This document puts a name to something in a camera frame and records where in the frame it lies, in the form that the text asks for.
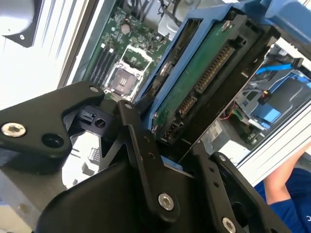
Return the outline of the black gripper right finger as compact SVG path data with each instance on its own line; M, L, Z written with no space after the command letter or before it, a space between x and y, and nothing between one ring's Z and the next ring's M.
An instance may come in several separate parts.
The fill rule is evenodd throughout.
M189 165L213 233L290 232L223 154L208 155L203 143L196 143L189 151Z

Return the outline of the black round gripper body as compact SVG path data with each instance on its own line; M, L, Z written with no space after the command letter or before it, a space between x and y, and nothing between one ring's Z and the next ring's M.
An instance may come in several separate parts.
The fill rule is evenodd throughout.
M57 195L44 209L37 233L214 233L199 202L194 178L170 166L164 191L177 198L180 217L172 225L152 222L139 209L130 166L115 164Z

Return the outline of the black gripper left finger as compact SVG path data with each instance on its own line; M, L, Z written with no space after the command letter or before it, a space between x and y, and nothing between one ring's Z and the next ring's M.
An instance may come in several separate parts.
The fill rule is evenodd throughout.
M154 222L176 222L178 201L163 190L165 166L140 119L153 101L151 95L134 104L107 100L98 87L79 82L4 109L0 164L38 175L55 174L72 150L71 139L89 131L101 138L101 171L128 163L142 213Z

